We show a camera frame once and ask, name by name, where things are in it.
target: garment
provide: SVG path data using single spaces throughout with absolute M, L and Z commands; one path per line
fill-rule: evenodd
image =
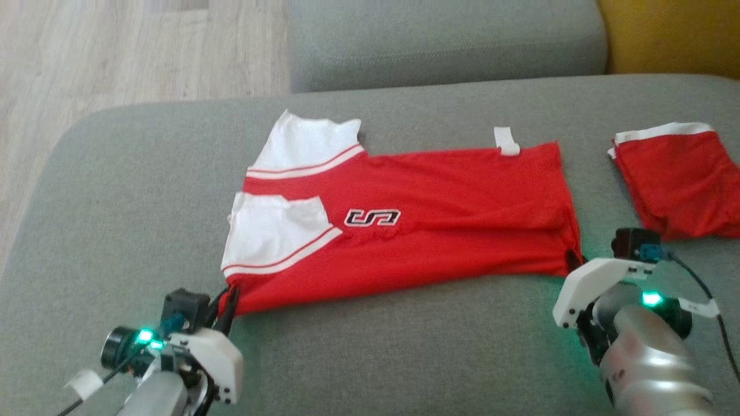
M 359 120 L 285 112 L 234 199 L 238 314 L 486 274 L 567 275 L 579 231 L 556 143 L 370 156 Z
M 740 238 L 740 169 L 704 123 L 621 132 L 608 154 L 645 228 L 665 240 Z

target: green led light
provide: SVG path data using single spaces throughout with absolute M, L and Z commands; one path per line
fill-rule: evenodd
M 642 294 L 642 303 L 645 306 L 655 306 L 663 301 L 663 297 L 659 293 L 645 292 Z
M 136 337 L 136 342 L 138 343 L 148 343 L 154 338 L 154 332 L 150 331 L 149 329 L 142 329 L 139 331 L 139 335 Z

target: red fabric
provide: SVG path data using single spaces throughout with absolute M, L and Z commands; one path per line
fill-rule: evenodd
M 246 178 L 243 191 L 319 195 L 343 234 L 271 275 L 232 275 L 238 314 L 486 274 L 565 276 L 579 231 L 555 143 L 523 149 L 367 153 L 302 178 Z M 350 209 L 398 209 L 394 226 L 348 227 Z
M 716 132 L 626 141 L 615 153 L 646 228 L 665 240 L 740 238 L 740 170 Z

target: gray fabric surface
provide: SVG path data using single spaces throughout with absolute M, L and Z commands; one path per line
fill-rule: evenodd
M 604 73 L 594 0 L 289 4 L 294 92 Z
M 493 146 L 511 125 L 533 146 L 557 139 L 588 257 L 609 256 L 638 219 L 605 152 L 615 132 L 704 121 L 740 160 L 740 83 L 708 76 L 498 81 L 151 104 L 96 113 L 54 150 L 0 281 L 0 415 L 54 415 L 64 384 L 114 326 L 156 323 L 180 286 L 217 293 L 226 214 L 284 109 L 363 120 L 371 154 Z M 671 244 L 716 293 L 740 353 L 740 241 Z M 586 351 L 554 326 L 562 280 L 484 277 L 296 306 L 236 320 L 242 401 L 211 415 L 610 415 Z M 672 265 L 647 288 L 701 301 Z M 720 414 L 740 387 L 716 322 L 688 340 Z M 77 415 L 112 415 L 134 384 L 119 376 Z

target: red stripe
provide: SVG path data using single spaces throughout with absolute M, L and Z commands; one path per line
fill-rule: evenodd
M 358 143 L 358 144 L 355 144 L 354 146 L 352 146 L 352 147 L 348 148 L 347 150 L 344 150 L 344 151 L 342 151 L 342 152 L 341 152 L 340 154 L 338 154 L 338 155 L 336 155 L 335 157 L 333 157 L 333 158 L 329 159 L 328 161 L 325 161 L 325 162 L 324 162 L 324 163 L 322 163 L 322 164 L 315 164 L 315 165 L 311 165 L 311 166 L 304 166 L 304 167 L 294 167 L 294 168 L 292 168 L 292 169 L 285 169 L 285 170 L 263 170 L 263 169 L 252 169 L 252 168 L 250 167 L 250 168 L 249 168 L 249 169 L 247 169 L 246 171 L 247 171 L 247 172 L 264 172 L 264 173 L 284 173 L 284 172 L 292 172 L 292 171 L 295 171 L 295 170 L 313 169 L 313 168 L 315 168 L 315 167 L 321 167 L 321 166 L 324 166 L 324 165 L 330 164 L 331 162 L 333 162 L 334 160 L 336 160 L 336 159 L 337 159 L 338 157 L 340 157 L 341 155 L 343 155 L 343 154 L 347 153 L 348 151 L 350 151 L 350 150 L 354 149 L 355 147 L 359 147 L 359 146 L 360 146 L 360 144 L 359 144 L 359 143 Z
M 322 232 L 321 235 L 319 235 L 318 237 L 316 237 L 313 240 L 309 241 L 308 243 L 304 244 L 301 248 L 295 250 L 293 253 L 291 253 L 291 255 L 289 255 L 288 257 L 284 258 L 283 260 L 276 261 L 276 262 L 274 262 L 272 264 L 265 264 L 264 266 L 250 266 L 248 264 L 230 264 L 230 265 L 224 267 L 221 271 L 222 272 L 225 272 L 227 269 L 231 269 L 232 267 L 250 267 L 250 268 L 253 268 L 253 269 L 263 269 L 265 267 L 277 266 L 280 263 L 284 263 L 284 262 L 290 260 L 291 257 L 293 257 L 296 254 L 298 254 L 299 252 L 303 251 L 303 249 L 305 249 L 306 247 L 308 247 L 311 244 L 315 243 L 316 241 L 318 241 L 319 239 L 321 239 L 324 235 L 326 235 L 327 232 L 332 231 L 335 228 L 336 227 L 329 227 L 328 230 Z

